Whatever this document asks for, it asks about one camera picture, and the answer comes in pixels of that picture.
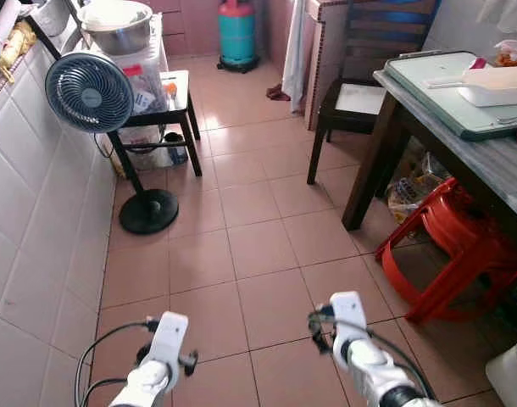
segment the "white plastic scoop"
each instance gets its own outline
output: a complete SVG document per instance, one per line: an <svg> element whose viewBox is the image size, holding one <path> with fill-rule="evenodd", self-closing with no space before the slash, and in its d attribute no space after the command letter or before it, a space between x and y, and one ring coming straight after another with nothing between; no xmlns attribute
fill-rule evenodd
<svg viewBox="0 0 517 407"><path fill-rule="evenodd" d="M460 76L430 79L424 84L428 89L457 87L475 106L517 104L517 66L466 70Z"/></svg>

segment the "teal gas cylinder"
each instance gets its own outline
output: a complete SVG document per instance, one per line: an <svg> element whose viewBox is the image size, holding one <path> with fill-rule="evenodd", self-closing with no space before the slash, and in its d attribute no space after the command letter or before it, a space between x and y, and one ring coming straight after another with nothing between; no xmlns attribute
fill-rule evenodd
<svg viewBox="0 0 517 407"><path fill-rule="evenodd" d="M255 12L251 3L227 0L219 7L220 68L251 69L255 55Z"/></svg>

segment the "red plastic stool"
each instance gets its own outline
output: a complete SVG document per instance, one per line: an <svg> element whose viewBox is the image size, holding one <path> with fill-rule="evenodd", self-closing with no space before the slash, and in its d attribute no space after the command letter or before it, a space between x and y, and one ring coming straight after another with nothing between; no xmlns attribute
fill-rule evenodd
<svg viewBox="0 0 517 407"><path fill-rule="evenodd" d="M423 226L451 261L424 292L400 272L392 248L410 232ZM512 249L492 218L476 207L454 178L443 182L410 217L377 249L386 277L412 305L405 317L421 323L432 317L468 320L493 308L517 279L517 252ZM487 273L490 287L476 311L449 309L448 305L480 274Z"/></svg>

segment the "tiled floor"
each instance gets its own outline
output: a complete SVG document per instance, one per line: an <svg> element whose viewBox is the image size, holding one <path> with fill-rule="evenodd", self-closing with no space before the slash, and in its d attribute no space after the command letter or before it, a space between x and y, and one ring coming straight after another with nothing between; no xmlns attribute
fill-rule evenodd
<svg viewBox="0 0 517 407"><path fill-rule="evenodd" d="M335 291L358 290L368 321L417 360L449 407L501 406L485 363L514 337L494 321L411 326L408 306L371 254L396 227L374 201L359 231L340 222L367 136L335 134L325 145L316 186L305 183L313 133L265 89L279 76L261 64L246 75L215 68L215 58L170 62L191 71L202 130L203 177L190 165L142 174L167 188L180 213L167 231L132 236L114 215L98 333L170 309L189 316L184 350L198 349L195 376L182 378L166 406L364 407L347 374L319 356L306 315ZM115 213L132 194L120 182ZM396 256L417 285L437 270L430 243L404 240ZM95 353L92 380L124 376L144 332L125 332ZM116 387L92 400L108 405Z"/></svg>

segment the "electric fan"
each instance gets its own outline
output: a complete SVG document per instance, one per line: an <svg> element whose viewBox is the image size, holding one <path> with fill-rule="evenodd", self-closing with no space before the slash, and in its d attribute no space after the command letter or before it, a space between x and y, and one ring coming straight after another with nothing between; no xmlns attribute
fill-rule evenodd
<svg viewBox="0 0 517 407"><path fill-rule="evenodd" d="M120 211L124 229L136 234L163 230L177 216L174 195L144 190L117 134L131 116L134 97L125 74L110 59L91 52L68 53L55 61L46 76L46 95L55 114L90 133L106 132L136 195Z"/></svg>

